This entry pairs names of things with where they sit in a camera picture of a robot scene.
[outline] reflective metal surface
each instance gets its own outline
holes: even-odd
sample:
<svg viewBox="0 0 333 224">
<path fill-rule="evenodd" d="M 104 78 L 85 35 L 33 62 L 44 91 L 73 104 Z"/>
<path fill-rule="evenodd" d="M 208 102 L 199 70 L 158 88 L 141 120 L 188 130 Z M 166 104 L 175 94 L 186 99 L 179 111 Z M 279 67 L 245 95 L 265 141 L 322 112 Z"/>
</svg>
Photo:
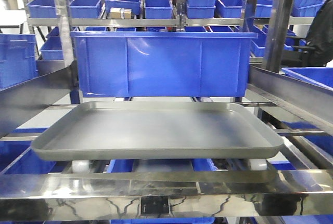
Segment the reflective metal surface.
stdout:
<svg viewBox="0 0 333 224">
<path fill-rule="evenodd" d="M 54 0 L 58 19 L 58 27 L 61 39 L 61 47 L 65 67 L 74 60 L 72 40 L 69 36 L 72 29 L 69 0 Z"/>
<path fill-rule="evenodd" d="M 257 0 L 243 0 L 241 18 L 244 19 L 242 31 L 251 32 L 254 23 Z"/>
<path fill-rule="evenodd" d="M 253 66 L 248 89 L 333 135 L 333 91 Z"/>
<path fill-rule="evenodd" d="M 68 94 L 72 88 L 71 79 L 68 67 L 0 90 L 0 137 Z"/>
<path fill-rule="evenodd" d="M 273 0 L 273 8 L 265 45 L 262 68 L 273 72 L 280 69 L 293 0 Z"/>
<path fill-rule="evenodd" d="M 37 60 L 39 76 L 58 71 L 65 67 L 63 60 Z"/>
<path fill-rule="evenodd" d="M 332 170 L 8 175 L 0 220 L 333 214 Z M 169 210 L 144 214 L 167 196 Z"/>
</svg>

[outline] metal rack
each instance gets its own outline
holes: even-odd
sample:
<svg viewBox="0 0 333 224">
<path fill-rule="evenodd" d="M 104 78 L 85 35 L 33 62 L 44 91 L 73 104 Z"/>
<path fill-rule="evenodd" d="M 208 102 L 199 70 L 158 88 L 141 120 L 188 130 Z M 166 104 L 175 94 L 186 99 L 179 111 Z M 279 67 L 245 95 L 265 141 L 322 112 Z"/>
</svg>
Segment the metal rack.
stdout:
<svg viewBox="0 0 333 224">
<path fill-rule="evenodd" d="M 76 20 L 68 17 L 67 8 L 64 6 L 66 3 L 62 4 L 65 1 L 59 0 L 57 3 L 58 19 L 29 19 L 29 24 L 58 25 L 61 37 L 69 39 L 69 26 L 85 25 L 87 22 L 84 19 Z M 247 0 L 243 19 L 230 19 L 229 23 L 226 19 L 209 19 L 211 22 L 207 22 L 208 20 L 205 22 L 206 19 L 199 21 L 186 18 L 183 23 L 243 24 L 246 31 L 254 23 L 267 24 L 268 19 L 254 18 L 253 5 L 255 4 L 256 0 Z M 288 136 L 281 152 L 298 170 L 276 171 L 268 166 L 266 171 L 250 171 L 248 166 L 241 164 L 241 161 L 231 160 L 227 163 L 233 165 L 235 170 L 241 171 L 68 175 L 65 174 L 70 170 L 68 165 L 62 174 L 1 175 L 0 184 L 3 186 L 0 187 L 0 204 L 2 205 L 0 220 L 147 218 L 140 211 L 141 202 L 145 197 L 154 201 L 156 196 L 168 198 L 169 205 L 174 206 L 171 211 L 173 216 L 160 214 L 149 216 L 152 218 L 333 214 L 332 156 L 325 154 L 302 137 L 310 135 L 313 130 L 288 130 L 282 123 L 282 121 L 290 120 L 306 121 L 319 128 L 313 131 L 313 134 L 333 135 L 333 108 L 331 107 L 333 91 L 276 73 L 287 26 L 299 20 L 290 17 L 291 6 L 292 0 L 274 0 L 266 44 L 268 51 L 264 57 L 263 69 L 250 67 L 246 98 L 252 102 L 245 106 L 259 107 L 262 120 L 267 120 L 279 128 L 282 136 Z M 312 19 L 302 20 L 305 24 L 310 23 Z M 125 25 L 131 22 L 89 19 L 89 25 L 94 23 Z M 140 23 L 138 20 L 140 25 L 135 26 L 158 25 L 160 22 L 160 20 L 153 20 Z M 2 102 L 0 122 L 6 123 L 0 125 L 0 137 L 5 137 L 2 140 L 6 138 L 15 140 L 15 137 L 8 133 L 44 109 L 75 107 L 74 105 L 53 105 L 58 99 L 77 88 L 77 68 L 75 61 L 72 62 L 70 45 L 67 43 L 67 46 L 63 46 L 64 50 L 68 51 L 64 54 L 66 68 L 59 70 L 58 62 L 48 62 L 48 69 L 44 76 L 0 91 Z M 98 168 L 99 163 L 102 162 L 96 162 L 93 166 Z M 291 212 L 283 204 L 271 204 L 279 201 L 293 204 L 294 211 Z M 97 204 L 106 207 L 98 208 Z M 29 210 L 31 206 L 35 209 L 33 216 Z M 22 211 L 18 213 L 15 209 L 22 209 Z M 82 209 L 85 210 L 84 215 L 80 216 Z M 119 214 L 117 209 L 126 209 L 126 211 Z M 272 219 L 260 217 L 257 220 L 261 223 L 269 223 Z M 239 223 L 242 221 L 246 221 L 246 218 L 239 219 Z"/>
</svg>

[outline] tray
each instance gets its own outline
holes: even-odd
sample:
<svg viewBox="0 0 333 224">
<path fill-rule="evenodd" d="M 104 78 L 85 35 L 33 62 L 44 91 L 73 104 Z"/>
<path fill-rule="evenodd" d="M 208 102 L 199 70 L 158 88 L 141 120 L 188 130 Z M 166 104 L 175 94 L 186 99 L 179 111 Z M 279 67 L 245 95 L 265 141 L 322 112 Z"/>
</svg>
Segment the tray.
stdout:
<svg viewBox="0 0 333 224">
<path fill-rule="evenodd" d="M 283 140 L 233 103 L 88 102 L 32 142 L 45 160 L 265 159 Z"/>
</svg>

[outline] metal bar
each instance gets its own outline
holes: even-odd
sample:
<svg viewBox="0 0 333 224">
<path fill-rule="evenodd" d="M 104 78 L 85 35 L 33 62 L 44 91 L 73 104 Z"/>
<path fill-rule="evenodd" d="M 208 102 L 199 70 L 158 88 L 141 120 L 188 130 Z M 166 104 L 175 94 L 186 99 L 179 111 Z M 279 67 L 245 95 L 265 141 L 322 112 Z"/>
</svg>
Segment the metal bar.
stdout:
<svg viewBox="0 0 333 224">
<path fill-rule="evenodd" d="M 257 0 L 243 0 L 242 13 L 241 18 L 243 21 L 243 32 L 251 32 L 254 17 L 255 17 L 255 9 L 257 7 Z"/>
<path fill-rule="evenodd" d="M 54 104 L 52 106 L 49 106 L 48 110 L 72 110 L 74 109 L 77 104 Z"/>
<path fill-rule="evenodd" d="M 69 0 L 54 0 L 56 5 L 58 27 L 60 32 L 63 60 L 65 67 L 74 60 L 72 40 L 70 38 L 71 18 L 69 10 Z"/>
<path fill-rule="evenodd" d="M 333 91 L 250 66 L 248 88 L 333 135 Z"/>
<path fill-rule="evenodd" d="M 282 137 L 328 135 L 326 132 L 319 129 L 276 129 L 275 132 Z"/>
<path fill-rule="evenodd" d="M 318 169 L 292 142 L 284 138 L 282 155 L 294 166 L 295 169 Z"/>
<path fill-rule="evenodd" d="M 40 28 L 40 27 L 36 27 L 36 28 L 37 28 L 37 30 L 38 30 L 38 32 L 39 32 L 39 34 L 40 34 L 40 36 L 41 36 L 43 42 L 46 42 L 46 38 L 44 37 L 44 34 L 43 34 L 41 28 Z"/>
<path fill-rule="evenodd" d="M 332 214 L 332 176 L 332 170 L 5 175 L 0 220 Z M 140 206 L 158 196 L 169 210 L 147 216 Z"/>
<path fill-rule="evenodd" d="M 270 28 L 267 34 L 262 68 L 273 72 L 280 69 L 293 0 L 273 0 Z"/>
<path fill-rule="evenodd" d="M 71 68 L 68 67 L 0 90 L 0 137 L 42 112 L 71 88 Z"/>
<path fill-rule="evenodd" d="M 6 137 L 0 138 L 0 141 L 33 141 L 41 133 L 17 133 L 20 135 L 10 134 Z"/>
<path fill-rule="evenodd" d="M 277 128 L 285 128 L 287 125 L 277 119 L 271 119 L 271 123 Z M 332 169 L 333 157 L 313 144 L 304 137 L 288 137 L 288 140 L 295 145 L 317 168 Z"/>
</svg>

